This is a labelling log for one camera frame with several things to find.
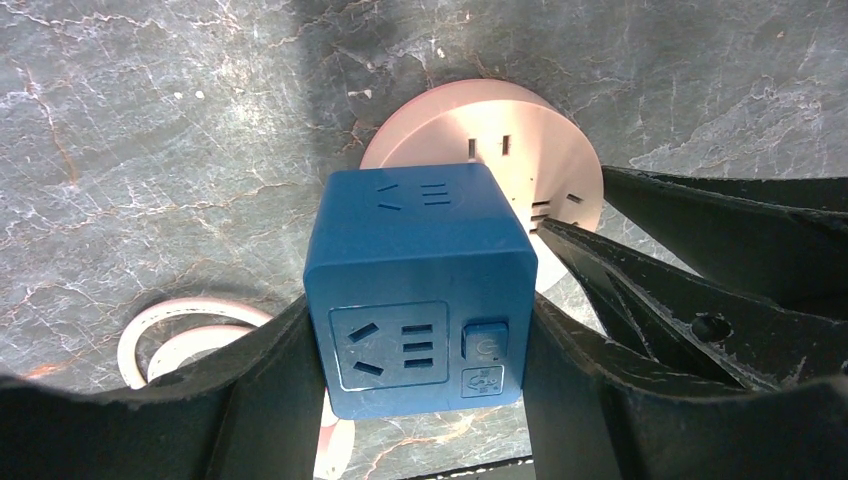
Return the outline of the pink round socket base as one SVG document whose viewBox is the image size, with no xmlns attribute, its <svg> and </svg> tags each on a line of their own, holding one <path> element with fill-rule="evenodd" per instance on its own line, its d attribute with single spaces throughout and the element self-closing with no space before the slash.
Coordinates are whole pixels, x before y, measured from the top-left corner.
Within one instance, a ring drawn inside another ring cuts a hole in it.
<svg viewBox="0 0 848 480">
<path fill-rule="evenodd" d="M 566 274 L 538 237 L 545 219 L 593 231 L 603 206 L 599 158 L 589 139 L 536 93 L 517 84 L 470 79 L 426 91 L 378 129 L 363 169 L 482 163 L 522 222 L 538 258 L 536 290 Z"/>
</svg>

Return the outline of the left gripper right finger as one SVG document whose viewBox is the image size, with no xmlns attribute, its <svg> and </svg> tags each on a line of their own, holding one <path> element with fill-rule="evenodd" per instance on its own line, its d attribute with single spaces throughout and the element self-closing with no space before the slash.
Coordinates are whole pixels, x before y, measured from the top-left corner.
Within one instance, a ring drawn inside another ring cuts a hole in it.
<svg viewBox="0 0 848 480">
<path fill-rule="evenodd" d="M 847 383 L 756 393 L 683 373 L 534 301 L 523 399 L 540 479 L 843 479 Z"/>
</svg>

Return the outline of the blue cube socket adapter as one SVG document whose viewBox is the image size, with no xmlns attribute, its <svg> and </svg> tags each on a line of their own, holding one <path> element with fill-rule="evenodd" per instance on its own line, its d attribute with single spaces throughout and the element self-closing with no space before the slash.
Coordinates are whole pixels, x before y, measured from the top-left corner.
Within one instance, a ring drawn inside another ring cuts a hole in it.
<svg viewBox="0 0 848 480">
<path fill-rule="evenodd" d="M 483 164 L 331 174 L 303 284 L 334 413 L 516 402 L 537 267 Z"/>
</svg>

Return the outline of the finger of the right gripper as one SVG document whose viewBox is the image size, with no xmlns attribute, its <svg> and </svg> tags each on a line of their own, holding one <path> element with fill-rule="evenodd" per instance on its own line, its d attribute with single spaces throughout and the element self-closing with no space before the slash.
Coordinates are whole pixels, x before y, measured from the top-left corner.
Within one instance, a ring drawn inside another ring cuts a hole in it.
<svg viewBox="0 0 848 480">
<path fill-rule="evenodd" d="M 615 342 L 734 388 L 794 385 L 788 311 L 569 223 L 544 220 L 537 234 L 578 280 Z"/>
<path fill-rule="evenodd" d="M 847 318 L 847 180 L 698 178 L 602 169 L 604 198 L 707 280 Z"/>
</svg>

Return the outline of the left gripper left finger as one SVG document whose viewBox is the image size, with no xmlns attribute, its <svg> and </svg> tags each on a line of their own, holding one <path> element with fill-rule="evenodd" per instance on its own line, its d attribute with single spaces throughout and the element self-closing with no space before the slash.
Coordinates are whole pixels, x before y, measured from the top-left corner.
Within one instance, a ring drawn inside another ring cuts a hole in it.
<svg viewBox="0 0 848 480">
<path fill-rule="evenodd" d="M 325 380 L 308 305 L 132 390 L 1 380 L 5 479 L 309 479 Z"/>
</svg>

